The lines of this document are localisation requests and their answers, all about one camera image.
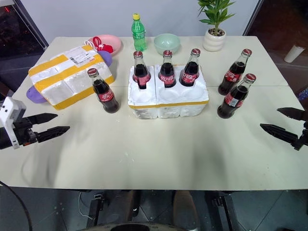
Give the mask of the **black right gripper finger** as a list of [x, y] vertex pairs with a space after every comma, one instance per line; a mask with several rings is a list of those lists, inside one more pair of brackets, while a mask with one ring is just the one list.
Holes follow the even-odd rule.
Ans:
[[308, 112], [306, 110], [304, 111], [292, 107], [284, 107], [278, 108], [277, 111], [295, 120], [308, 121]]
[[303, 144], [300, 144], [296, 134], [286, 131], [284, 128], [273, 124], [260, 124], [264, 131], [273, 137], [291, 144], [295, 150], [299, 151]]

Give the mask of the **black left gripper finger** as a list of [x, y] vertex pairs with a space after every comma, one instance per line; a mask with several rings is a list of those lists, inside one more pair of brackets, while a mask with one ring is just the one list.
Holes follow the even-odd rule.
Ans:
[[51, 121], [52, 119], [56, 118], [58, 115], [53, 113], [42, 113], [38, 115], [28, 116], [23, 118], [23, 123], [25, 125], [36, 125], [42, 124]]
[[66, 133], [68, 130], [70, 129], [70, 126], [57, 126], [54, 128], [50, 128], [44, 132], [36, 132], [36, 139], [37, 142], [44, 142], [56, 137], [59, 137], [61, 135], [63, 135], [64, 133]]

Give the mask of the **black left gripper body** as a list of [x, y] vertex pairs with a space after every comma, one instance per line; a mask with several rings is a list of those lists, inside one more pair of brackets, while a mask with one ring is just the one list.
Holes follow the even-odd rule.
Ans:
[[13, 122], [13, 125], [19, 145], [27, 146], [37, 142], [36, 134], [32, 130], [33, 124], [27, 117]]

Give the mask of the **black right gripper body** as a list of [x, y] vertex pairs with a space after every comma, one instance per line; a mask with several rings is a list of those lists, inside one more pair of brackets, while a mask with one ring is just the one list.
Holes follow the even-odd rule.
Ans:
[[308, 122], [304, 123], [304, 130], [302, 131], [302, 135], [299, 138], [299, 142], [301, 145], [308, 145]]

